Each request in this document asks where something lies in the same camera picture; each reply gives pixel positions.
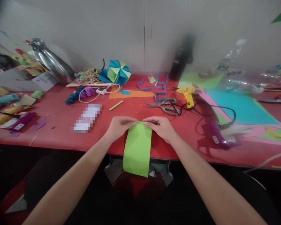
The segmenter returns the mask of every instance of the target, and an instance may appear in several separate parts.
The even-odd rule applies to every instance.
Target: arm
[[[165,117],[144,119],[145,125],[176,151],[217,225],[265,224],[255,209],[175,132]]]
[[[135,121],[131,117],[114,117],[106,134],[50,188],[23,224],[64,224],[110,145],[134,126]]]

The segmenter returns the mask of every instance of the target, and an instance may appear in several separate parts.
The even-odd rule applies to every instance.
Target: hand
[[[166,117],[148,117],[143,119],[143,121],[145,121],[147,127],[154,130],[159,137],[163,138],[169,144],[178,136]]]
[[[113,117],[109,128],[104,136],[108,140],[115,142],[125,133],[126,130],[136,125],[137,121],[137,119],[134,119],[129,116]]]

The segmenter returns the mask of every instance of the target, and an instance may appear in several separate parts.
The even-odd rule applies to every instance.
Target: purple pom pom
[[[95,90],[91,87],[86,87],[84,91],[82,91],[80,98],[86,98],[95,94]]]

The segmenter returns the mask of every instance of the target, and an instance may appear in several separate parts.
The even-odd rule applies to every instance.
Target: yellow glue gun
[[[179,88],[176,90],[177,93],[182,93],[184,94],[184,97],[187,100],[187,107],[192,108],[194,107],[194,101],[192,98],[192,93],[195,92],[195,88],[193,86],[185,87],[185,88]]]
[[[30,105],[26,105],[26,106],[23,106],[23,107],[13,107],[13,108],[8,108],[8,109],[5,109],[3,111],[3,113],[9,113],[9,114],[18,114],[26,109],[30,109],[32,108],[32,106]],[[0,117],[0,124],[4,124],[6,123],[9,119],[11,119],[12,117],[8,116],[8,115],[2,115]]]

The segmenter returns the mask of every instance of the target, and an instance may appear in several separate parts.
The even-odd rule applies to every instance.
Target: grey scissors
[[[170,114],[170,115],[177,115],[177,113],[180,114],[180,110],[179,109],[174,109],[172,107],[169,108],[169,107],[161,106],[161,105],[171,105],[171,103],[176,104],[177,100],[174,99],[174,98],[167,98],[167,99],[163,100],[161,103],[158,103],[158,104],[155,104],[155,103],[145,103],[145,104],[148,104],[148,106],[145,106],[145,107],[159,107],[159,108],[162,108],[162,110],[165,113]]]

